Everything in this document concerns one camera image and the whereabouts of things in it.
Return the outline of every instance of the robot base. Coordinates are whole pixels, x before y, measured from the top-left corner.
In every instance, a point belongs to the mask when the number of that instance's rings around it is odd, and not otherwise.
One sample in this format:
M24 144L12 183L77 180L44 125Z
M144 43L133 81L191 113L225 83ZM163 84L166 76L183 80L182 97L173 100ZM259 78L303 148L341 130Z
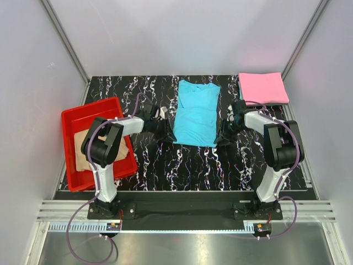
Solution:
M271 214L271 220L283 220L281 205L276 204L272 211L266 213L255 213L251 210L251 203L233 203L234 219L239 221L244 220L264 220L269 219L269 214Z
M121 202L113 200L109 205L110 210L104 209L95 202L89 205L87 219L91 220L114 220L120 219L119 211L122 210L122 219L132 220L135 218L136 203Z

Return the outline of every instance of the pink towel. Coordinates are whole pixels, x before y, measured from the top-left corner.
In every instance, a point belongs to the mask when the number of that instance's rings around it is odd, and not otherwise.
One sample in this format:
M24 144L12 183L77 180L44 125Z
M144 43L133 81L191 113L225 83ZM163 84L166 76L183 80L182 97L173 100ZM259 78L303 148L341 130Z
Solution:
M240 73L240 98L261 104L288 104L281 73Z

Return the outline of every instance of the black tabletop with white veins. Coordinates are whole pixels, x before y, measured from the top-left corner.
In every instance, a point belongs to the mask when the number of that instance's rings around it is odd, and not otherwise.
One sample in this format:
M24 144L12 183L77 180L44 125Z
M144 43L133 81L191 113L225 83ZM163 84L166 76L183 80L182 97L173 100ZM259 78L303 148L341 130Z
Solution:
M158 106L169 111L173 128L178 109L178 83L215 83L218 97L217 126L227 116L228 106L239 100L238 76L103 76L93 77L86 104L118 97L125 115L132 114L136 96L145 93ZM271 116L285 120L281 106L268 107ZM196 147L157 142L148 132L131 135L138 165L134 176L116 181L118 190L250 190L260 184L266 170L263 137L253 130L243 131L234 145ZM305 190L298 166L288 177L284 189ZM68 190L64 177L60 190Z

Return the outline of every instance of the robotic arm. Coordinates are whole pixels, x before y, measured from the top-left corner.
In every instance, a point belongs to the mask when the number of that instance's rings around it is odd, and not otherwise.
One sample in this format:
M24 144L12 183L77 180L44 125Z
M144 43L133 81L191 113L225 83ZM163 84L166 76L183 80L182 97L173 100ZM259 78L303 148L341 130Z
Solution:
M221 122L216 144L222 146L234 143L238 133L248 129L253 129L264 136L267 168L249 207L254 216L264 216L275 210L280 189L291 172L289 169L295 164L297 155L295 142L282 125L265 118L258 111L248 109L244 100L234 102L228 110L229 116ZM300 151L299 161L303 161L304 151L298 124L293 120L283 123L293 132Z
M81 152L86 156L87 161L89 161L89 142L97 128L106 122L107 120L104 118L95 118L87 132L81 145ZM170 127L166 107L160 108L151 103L145 103L143 109L134 117L112 120L94 136L90 147L90 157L94 165L90 164L90 166L93 171L95 186L100 187L98 197L94 203L103 215L112 216L117 213L117 191L114 186L113 163L119 151L121 138L146 131L154 133L157 140L171 142L177 140ZM106 136L106 140L103 141L98 136Z

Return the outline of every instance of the white wall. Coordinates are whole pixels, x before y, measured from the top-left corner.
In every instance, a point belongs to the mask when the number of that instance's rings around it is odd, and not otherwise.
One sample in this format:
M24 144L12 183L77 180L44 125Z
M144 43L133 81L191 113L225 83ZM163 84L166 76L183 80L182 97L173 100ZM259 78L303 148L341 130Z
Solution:
M319 0L50 0L91 76L281 72Z
M0 80L0 263L23 264L62 162L60 114L84 90L38 0L0 2Z
M331 1L285 79L304 148L353 261L353 2Z

